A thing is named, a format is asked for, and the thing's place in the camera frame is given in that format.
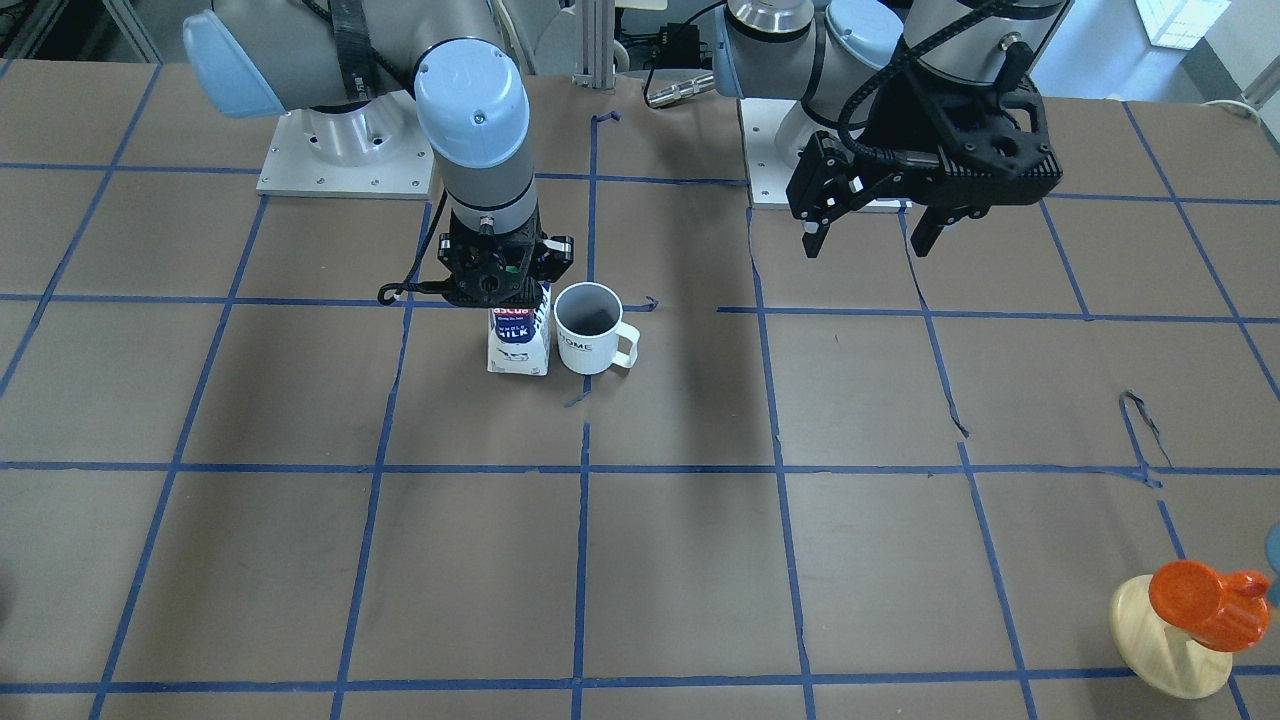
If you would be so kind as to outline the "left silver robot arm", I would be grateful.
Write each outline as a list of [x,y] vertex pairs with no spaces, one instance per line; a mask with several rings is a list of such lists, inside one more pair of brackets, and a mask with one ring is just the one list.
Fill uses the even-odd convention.
[[727,1],[716,88],[791,100],[814,124],[786,191],[815,258],[841,217],[882,199],[924,213],[911,250],[1062,178],[1030,69],[1065,1]]

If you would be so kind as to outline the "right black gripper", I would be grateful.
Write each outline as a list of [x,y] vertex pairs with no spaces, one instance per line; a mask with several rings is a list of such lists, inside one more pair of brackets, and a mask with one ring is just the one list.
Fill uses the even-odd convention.
[[538,309],[547,287],[572,266],[573,237],[549,236],[532,214],[521,227],[495,233],[468,228],[454,213],[440,236],[438,259],[449,272],[439,295],[460,307]]

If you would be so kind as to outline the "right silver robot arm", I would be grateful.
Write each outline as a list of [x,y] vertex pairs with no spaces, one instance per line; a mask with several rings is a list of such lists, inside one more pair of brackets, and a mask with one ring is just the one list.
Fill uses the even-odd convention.
[[186,56],[233,118],[413,100],[451,206],[442,281],[384,284],[457,307],[539,307],[573,263],[540,223],[531,109],[486,1],[214,1],[182,24]]

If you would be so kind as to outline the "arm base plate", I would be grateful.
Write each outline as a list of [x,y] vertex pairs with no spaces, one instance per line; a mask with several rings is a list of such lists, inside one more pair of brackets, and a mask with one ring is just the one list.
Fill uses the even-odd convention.
[[739,113],[751,205],[787,211],[787,184],[805,142],[820,127],[797,100],[746,97]]
[[265,196],[428,200],[434,158],[413,100],[388,94],[348,111],[280,117],[259,173]]

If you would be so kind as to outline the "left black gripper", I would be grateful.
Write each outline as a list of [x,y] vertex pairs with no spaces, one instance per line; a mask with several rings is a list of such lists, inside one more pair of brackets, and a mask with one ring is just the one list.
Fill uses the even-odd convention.
[[854,152],[829,129],[812,135],[786,197],[817,259],[831,222],[873,199],[927,206],[911,250],[927,258],[940,236],[992,206],[1038,202],[1062,179],[1043,99],[1029,76],[959,85],[929,70],[904,70],[869,106]]

